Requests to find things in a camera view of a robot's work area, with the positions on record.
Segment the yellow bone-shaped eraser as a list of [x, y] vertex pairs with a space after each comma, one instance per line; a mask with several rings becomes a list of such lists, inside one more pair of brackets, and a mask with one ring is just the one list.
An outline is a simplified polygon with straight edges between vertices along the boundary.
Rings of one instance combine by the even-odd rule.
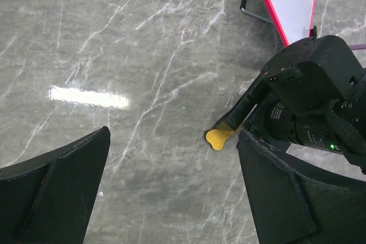
[[205, 131], [204, 140], [213, 150], [220, 151], [223, 149], [227, 139], [229, 139], [235, 132], [238, 132], [239, 129], [240, 127], [233, 129], [227, 123], [222, 122]]

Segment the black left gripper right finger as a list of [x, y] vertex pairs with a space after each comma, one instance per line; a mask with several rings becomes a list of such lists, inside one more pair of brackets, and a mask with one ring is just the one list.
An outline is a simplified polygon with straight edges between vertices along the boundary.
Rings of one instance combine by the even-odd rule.
[[237, 150], [260, 243], [365, 243], [365, 182], [243, 130]]

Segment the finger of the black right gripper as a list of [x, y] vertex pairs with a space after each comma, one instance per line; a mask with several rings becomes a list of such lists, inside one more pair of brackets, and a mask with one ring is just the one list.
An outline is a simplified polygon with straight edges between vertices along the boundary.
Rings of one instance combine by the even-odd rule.
[[269, 87], [262, 78], [256, 78], [235, 105], [214, 125], [214, 129], [236, 131], [251, 110], [269, 94]]

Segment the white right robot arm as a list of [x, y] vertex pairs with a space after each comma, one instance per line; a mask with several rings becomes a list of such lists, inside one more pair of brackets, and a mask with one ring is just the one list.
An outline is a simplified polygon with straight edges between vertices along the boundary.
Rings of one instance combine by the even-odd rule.
[[218, 151], [239, 130], [282, 151], [341, 154], [364, 170], [365, 68], [340, 37], [301, 39], [274, 55], [204, 136]]

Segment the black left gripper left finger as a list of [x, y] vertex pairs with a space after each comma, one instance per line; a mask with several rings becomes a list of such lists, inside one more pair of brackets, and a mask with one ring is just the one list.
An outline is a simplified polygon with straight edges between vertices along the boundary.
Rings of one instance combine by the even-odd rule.
[[1, 243], [83, 243], [109, 148], [104, 126], [1, 168]]

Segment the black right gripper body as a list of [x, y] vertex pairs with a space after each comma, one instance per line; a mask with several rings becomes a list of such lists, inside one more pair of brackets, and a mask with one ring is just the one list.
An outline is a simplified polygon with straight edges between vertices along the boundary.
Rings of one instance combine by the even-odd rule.
[[321, 110], [325, 101], [307, 83], [253, 83], [242, 98], [241, 127], [263, 141], [285, 149], [337, 149], [336, 133]]

